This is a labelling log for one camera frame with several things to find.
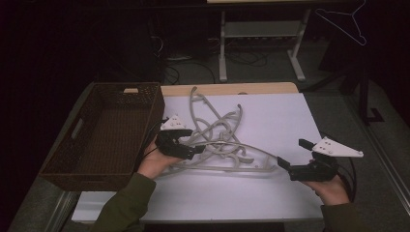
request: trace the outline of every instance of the hand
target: hand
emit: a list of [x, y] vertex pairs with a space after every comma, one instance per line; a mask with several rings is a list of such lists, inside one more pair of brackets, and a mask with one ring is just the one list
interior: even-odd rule
[[169, 165], [182, 161], [179, 158], [173, 158], [164, 155], [155, 144], [155, 140], [157, 137], [153, 139], [153, 141], [148, 145], [145, 149], [144, 156], [145, 159], [139, 165], [137, 173], [144, 175], [150, 179], [155, 179], [163, 170], [165, 170]]
[[344, 183], [338, 175], [328, 182], [302, 183], [316, 191], [316, 194], [322, 199], [323, 204], [325, 205], [340, 205], [350, 202]]

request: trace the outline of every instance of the dark background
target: dark background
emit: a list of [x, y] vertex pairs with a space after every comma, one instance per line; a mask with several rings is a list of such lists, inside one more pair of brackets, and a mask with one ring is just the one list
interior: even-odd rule
[[[358, 54], [365, 57], [371, 79], [384, 88], [407, 124], [409, 12], [405, 1], [368, 1], [357, 14], [367, 38], [365, 47], [342, 33], [330, 35], [329, 25], [317, 20], [309, 24], [306, 36], [307, 40], [333, 38], [332, 52], [325, 56], [322, 69], [337, 71], [360, 62]], [[76, 2], [68, 0], [0, 3], [1, 231], [7, 230], [73, 104], [90, 82], [162, 81], [162, 61], [154, 55], [147, 25], [151, 16], [143, 12], [89, 14], [78, 11]], [[168, 47], [186, 44], [185, 52], [206, 55], [202, 44], [219, 31], [218, 25], [207, 14], [191, 22], [184, 19], [187, 16], [190, 13], [157, 15], [156, 29], [170, 38]]]

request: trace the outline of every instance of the wicker basket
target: wicker basket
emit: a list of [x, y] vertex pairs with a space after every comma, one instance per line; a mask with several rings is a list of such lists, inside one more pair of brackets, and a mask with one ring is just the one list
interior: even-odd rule
[[92, 85], [40, 172], [63, 190], [123, 188], [136, 169], [148, 130], [163, 115], [159, 83]]

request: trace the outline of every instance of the clothes hanger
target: clothes hanger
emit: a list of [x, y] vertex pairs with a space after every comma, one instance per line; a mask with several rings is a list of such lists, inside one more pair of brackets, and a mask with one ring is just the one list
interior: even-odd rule
[[[352, 40], [354, 40], [355, 42], [357, 42], [360, 45], [366, 45], [367, 40], [366, 38], [362, 35], [362, 31], [360, 30], [360, 27], [356, 21], [355, 18], [355, 14], [356, 12], [362, 8], [364, 5], [366, 4], [366, 0], [364, 1], [364, 3], [359, 6], [353, 13], [340, 13], [340, 12], [328, 12], [324, 9], [316, 9], [316, 14], [319, 15], [320, 17], [322, 17], [323, 19], [325, 19], [326, 21], [330, 22], [331, 24], [333, 24], [337, 29], [339, 29], [340, 31], [342, 31], [344, 34], [346, 34], [348, 37], [350, 37]], [[353, 28], [356, 28], [357, 30], [357, 36], [353, 36], [351, 35], [349, 32], [347, 32], [346, 28], [342, 28], [341, 26], [337, 25], [336, 22], [333, 22], [333, 20], [330, 18], [331, 15], [344, 15], [344, 16], [350, 16], [351, 20], [349, 21], [349, 23], [353, 23]]]

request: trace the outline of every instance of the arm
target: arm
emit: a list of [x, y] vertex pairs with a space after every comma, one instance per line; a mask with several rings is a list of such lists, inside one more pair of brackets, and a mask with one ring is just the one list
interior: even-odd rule
[[154, 141], [145, 149], [147, 156], [128, 185], [103, 206], [91, 231], [142, 231], [139, 219], [148, 210], [148, 202], [156, 186], [154, 179], [170, 164], [181, 160], [163, 155]]
[[325, 226], [334, 232], [369, 232], [354, 204], [350, 203], [344, 184], [338, 176], [330, 182], [304, 182], [316, 191], [324, 205], [321, 207]]

